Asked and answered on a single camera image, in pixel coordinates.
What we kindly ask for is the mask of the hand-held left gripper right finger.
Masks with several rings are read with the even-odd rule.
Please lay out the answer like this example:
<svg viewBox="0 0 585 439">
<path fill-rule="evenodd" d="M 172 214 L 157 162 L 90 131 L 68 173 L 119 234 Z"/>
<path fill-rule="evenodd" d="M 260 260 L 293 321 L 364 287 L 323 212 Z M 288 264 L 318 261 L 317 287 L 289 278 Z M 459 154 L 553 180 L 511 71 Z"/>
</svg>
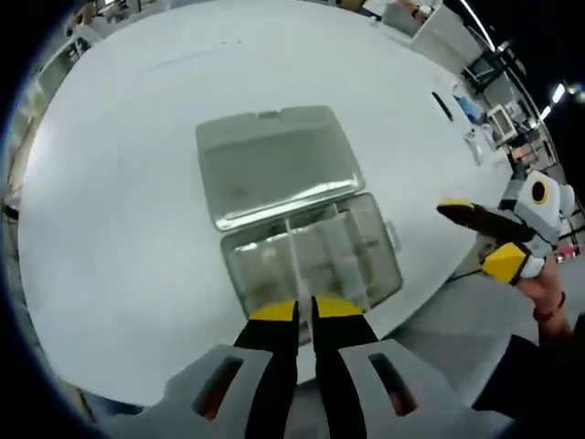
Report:
<svg viewBox="0 0 585 439">
<path fill-rule="evenodd" d="M 445 377 L 380 340 L 353 303 L 312 299 L 315 373 L 333 438 L 462 438 L 464 408 Z"/>
</svg>

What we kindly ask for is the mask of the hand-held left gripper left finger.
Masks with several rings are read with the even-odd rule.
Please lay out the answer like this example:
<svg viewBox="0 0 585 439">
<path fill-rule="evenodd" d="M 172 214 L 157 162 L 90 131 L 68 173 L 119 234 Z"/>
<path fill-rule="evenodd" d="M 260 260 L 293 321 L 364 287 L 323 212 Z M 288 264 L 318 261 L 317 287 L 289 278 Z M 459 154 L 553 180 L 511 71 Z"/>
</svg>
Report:
<svg viewBox="0 0 585 439">
<path fill-rule="evenodd" d="M 253 312 L 236 341 L 218 345 L 167 383 L 164 438 L 282 438 L 297 383 L 299 304 Z"/>
</svg>

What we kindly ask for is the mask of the person's right hand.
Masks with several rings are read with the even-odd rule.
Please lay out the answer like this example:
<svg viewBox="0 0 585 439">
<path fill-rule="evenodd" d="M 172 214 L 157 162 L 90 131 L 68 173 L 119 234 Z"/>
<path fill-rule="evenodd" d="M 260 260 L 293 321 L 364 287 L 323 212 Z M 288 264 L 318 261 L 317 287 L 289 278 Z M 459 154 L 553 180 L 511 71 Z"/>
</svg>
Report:
<svg viewBox="0 0 585 439">
<path fill-rule="evenodd" d="M 540 274 L 521 279 L 517 287 L 530 299 L 538 316 L 555 315 L 563 298 L 563 287 L 554 258 L 547 258 Z"/>
</svg>

